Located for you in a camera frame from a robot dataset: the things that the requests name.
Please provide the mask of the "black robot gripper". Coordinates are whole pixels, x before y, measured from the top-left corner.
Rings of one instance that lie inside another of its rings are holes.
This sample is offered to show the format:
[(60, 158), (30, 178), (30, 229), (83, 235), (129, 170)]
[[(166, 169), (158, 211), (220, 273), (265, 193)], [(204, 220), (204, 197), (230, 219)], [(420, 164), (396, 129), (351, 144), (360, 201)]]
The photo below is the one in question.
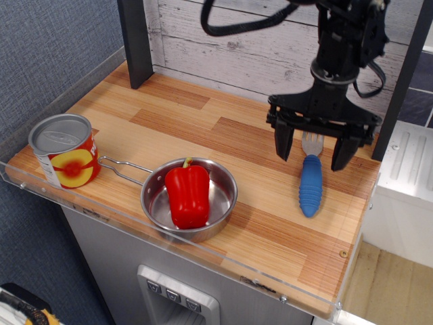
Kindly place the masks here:
[(294, 131), (310, 131), (338, 138), (332, 156), (332, 171), (346, 168), (359, 146), (372, 144), (381, 118), (352, 103), (347, 84), (335, 85), (315, 79), (302, 93), (271, 95), (267, 122), (275, 130), (277, 155), (288, 160)]

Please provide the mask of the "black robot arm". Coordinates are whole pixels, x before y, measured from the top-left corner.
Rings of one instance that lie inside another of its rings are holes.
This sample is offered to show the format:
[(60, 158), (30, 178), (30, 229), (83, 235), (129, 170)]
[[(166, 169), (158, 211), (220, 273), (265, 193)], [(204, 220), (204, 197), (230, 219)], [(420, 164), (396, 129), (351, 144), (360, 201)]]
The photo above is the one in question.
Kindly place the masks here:
[(319, 50), (311, 63), (313, 86), (302, 93), (272, 95), (267, 122), (275, 130), (277, 155), (286, 160), (295, 130), (336, 138), (332, 171), (343, 170), (357, 150), (374, 140), (381, 118), (352, 103), (348, 87), (357, 86), (362, 68), (381, 82), (374, 62), (384, 55), (387, 1), (317, 1)]

